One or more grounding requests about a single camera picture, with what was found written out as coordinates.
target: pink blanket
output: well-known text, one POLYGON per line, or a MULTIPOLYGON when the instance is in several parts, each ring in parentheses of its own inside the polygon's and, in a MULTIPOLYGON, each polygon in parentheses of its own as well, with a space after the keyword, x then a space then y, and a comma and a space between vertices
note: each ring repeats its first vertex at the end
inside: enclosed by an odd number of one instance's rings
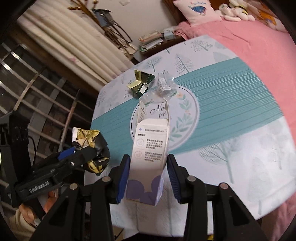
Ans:
MULTIPOLYGON (((289 124, 296 143, 296 46, 288 33, 255 22, 209 22, 191 27, 179 24, 177 35, 191 39, 209 35, 236 53, 273 94, 289 124)), ((296 194, 264 220, 269 240, 280 238, 296 213, 296 194)))

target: beige curtain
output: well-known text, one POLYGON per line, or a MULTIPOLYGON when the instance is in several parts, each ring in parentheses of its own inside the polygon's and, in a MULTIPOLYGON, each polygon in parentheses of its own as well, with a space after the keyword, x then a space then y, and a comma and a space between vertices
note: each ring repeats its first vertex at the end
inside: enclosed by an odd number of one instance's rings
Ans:
POLYGON ((17 22, 46 51, 99 91, 133 63, 69 6, 69 0, 37 0, 17 22))

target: plastic bag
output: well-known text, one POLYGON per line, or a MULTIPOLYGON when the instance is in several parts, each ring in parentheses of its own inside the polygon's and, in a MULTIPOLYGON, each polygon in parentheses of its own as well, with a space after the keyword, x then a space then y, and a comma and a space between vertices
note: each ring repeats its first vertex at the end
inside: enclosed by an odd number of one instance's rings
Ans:
POLYGON ((167 101, 177 95, 177 84, 169 73, 159 74, 148 86, 148 92, 140 98, 145 105, 153 102, 167 101))

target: headboard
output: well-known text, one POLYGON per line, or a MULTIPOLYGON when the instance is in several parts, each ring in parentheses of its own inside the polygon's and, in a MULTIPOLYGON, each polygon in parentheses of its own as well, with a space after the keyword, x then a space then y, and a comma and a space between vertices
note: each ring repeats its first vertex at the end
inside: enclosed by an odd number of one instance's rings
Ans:
MULTIPOLYGON (((179 24, 182 21, 186 21, 186 18, 180 12, 180 10, 173 4, 173 1, 175 0, 163 0, 163 2, 166 4, 171 14, 173 15, 174 19, 176 20, 177 24, 179 24)), ((214 10, 218 9, 222 3, 226 3, 226 4, 229 3, 228 0, 209 0, 209 1, 211 2, 212 8, 214 10)))

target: white wall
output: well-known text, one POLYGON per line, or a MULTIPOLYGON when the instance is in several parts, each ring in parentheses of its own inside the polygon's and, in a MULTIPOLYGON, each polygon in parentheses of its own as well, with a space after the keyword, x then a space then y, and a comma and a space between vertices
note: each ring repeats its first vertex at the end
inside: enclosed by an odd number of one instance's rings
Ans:
POLYGON ((114 20, 129 34, 136 46, 139 45, 139 37, 144 34, 176 25, 161 0, 130 0, 126 6, 122 6, 119 1, 99 0, 96 9, 110 10, 114 20))

